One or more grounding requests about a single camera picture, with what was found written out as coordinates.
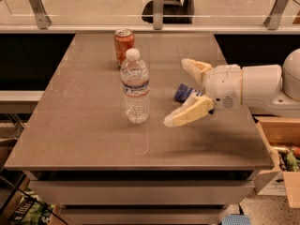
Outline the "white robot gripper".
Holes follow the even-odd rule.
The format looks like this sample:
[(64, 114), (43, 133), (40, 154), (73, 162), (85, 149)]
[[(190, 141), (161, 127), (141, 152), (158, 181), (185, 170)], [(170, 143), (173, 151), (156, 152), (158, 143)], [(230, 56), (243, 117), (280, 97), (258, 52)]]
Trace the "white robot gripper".
[(239, 66), (212, 68), (208, 63), (185, 58), (182, 60), (182, 67), (198, 84), (203, 82), (207, 96), (191, 94), (181, 107), (164, 118), (166, 127), (181, 127), (199, 120), (214, 109), (214, 104), (217, 110), (235, 110), (241, 107), (242, 69)]

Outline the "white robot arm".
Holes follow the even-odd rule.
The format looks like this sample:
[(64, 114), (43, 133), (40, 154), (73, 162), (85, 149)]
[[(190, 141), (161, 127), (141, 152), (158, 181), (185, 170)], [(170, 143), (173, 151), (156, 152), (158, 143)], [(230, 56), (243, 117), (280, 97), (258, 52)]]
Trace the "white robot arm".
[(164, 119), (168, 128), (199, 120), (213, 110), (248, 107), (254, 114), (297, 117), (300, 113), (300, 50), (280, 65), (240, 67), (184, 59), (182, 67), (201, 86)]

